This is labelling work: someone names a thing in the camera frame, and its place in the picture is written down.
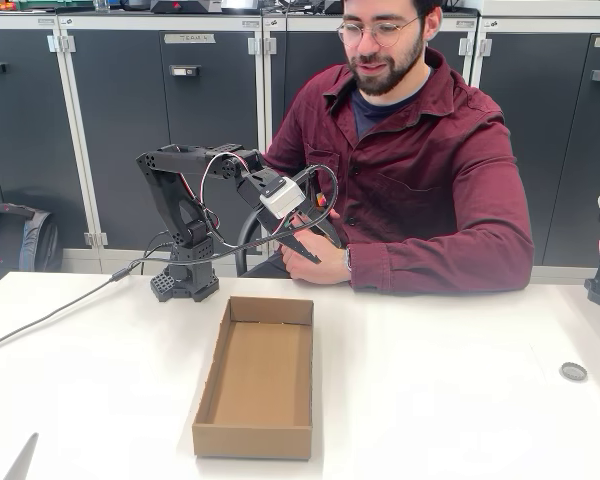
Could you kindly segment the man's left hand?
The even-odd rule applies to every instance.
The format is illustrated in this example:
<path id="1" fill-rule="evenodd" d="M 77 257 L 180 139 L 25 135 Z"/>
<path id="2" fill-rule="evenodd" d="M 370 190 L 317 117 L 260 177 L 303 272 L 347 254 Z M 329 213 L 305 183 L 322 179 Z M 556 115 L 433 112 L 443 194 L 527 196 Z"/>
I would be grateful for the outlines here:
<path id="1" fill-rule="evenodd" d="M 328 238 L 304 229 L 294 237 L 320 262 L 313 263 L 287 246 L 281 247 L 282 261 L 292 279 L 318 285 L 336 285 L 351 280 L 345 250 L 336 247 Z"/>

